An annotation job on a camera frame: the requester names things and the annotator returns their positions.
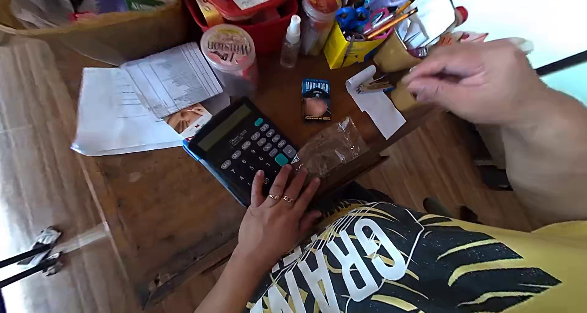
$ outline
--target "spray bottle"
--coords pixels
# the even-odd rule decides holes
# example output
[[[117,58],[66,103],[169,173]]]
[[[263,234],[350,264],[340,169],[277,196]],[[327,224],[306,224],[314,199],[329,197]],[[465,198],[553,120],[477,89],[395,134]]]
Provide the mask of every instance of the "spray bottle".
[[[299,23],[299,16],[293,15],[288,32],[285,34],[285,39],[283,39],[283,47],[281,48],[281,66],[289,69],[295,67],[297,55],[299,54]]]

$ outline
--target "black and gold shirt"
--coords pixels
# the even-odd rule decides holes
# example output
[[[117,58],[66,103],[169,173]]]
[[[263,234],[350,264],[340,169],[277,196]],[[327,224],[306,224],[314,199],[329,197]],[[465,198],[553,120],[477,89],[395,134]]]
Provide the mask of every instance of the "black and gold shirt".
[[[587,222],[523,233],[345,206],[273,267],[250,312],[585,312]]]

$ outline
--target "jar lid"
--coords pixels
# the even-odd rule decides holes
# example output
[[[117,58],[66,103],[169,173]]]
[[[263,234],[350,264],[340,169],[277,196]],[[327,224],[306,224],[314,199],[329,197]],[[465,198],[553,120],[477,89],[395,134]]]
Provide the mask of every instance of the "jar lid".
[[[202,35],[200,48],[210,65],[223,71],[244,70],[255,62],[253,38],[235,25],[212,26]]]
[[[302,6],[307,15],[326,20],[334,18],[341,0],[302,0]]]

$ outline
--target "cigarette pack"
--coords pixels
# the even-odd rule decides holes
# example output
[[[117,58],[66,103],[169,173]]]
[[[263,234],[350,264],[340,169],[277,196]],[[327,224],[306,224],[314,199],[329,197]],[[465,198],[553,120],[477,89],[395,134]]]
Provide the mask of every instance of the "cigarette pack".
[[[324,79],[302,80],[302,116],[304,120],[330,120],[330,82]]]

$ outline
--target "white wall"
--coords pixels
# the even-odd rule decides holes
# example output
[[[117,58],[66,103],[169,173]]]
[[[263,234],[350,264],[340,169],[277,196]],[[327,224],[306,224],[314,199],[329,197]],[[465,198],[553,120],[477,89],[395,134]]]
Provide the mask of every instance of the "white wall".
[[[468,20],[460,30],[488,32],[487,40],[522,37],[532,40],[528,58],[534,68],[587,50],[587,0],[453,0],[465,6]],[[543,80],[587,102],[587,65]]]

